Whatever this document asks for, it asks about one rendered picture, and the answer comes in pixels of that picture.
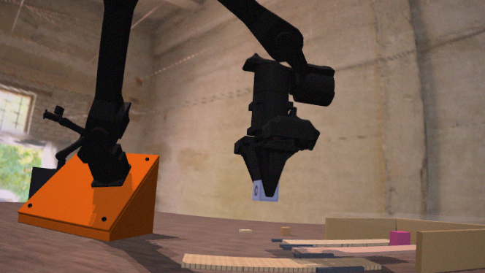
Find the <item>magenta cube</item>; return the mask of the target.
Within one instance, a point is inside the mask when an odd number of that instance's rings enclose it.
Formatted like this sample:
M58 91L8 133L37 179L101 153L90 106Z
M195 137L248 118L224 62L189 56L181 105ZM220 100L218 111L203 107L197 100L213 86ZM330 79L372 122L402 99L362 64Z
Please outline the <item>magenta cube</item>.
M410 232L390 231L389 246L410 245Z

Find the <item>light blue labelled cube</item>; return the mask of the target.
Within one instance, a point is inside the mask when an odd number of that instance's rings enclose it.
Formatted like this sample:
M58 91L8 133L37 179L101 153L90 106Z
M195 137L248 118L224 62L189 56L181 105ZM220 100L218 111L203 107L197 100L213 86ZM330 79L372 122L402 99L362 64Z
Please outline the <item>light blue labelled cube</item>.
M266 197L262 181L253 181L253 200L252 201L276 201L278 202L279 182L273 197Z

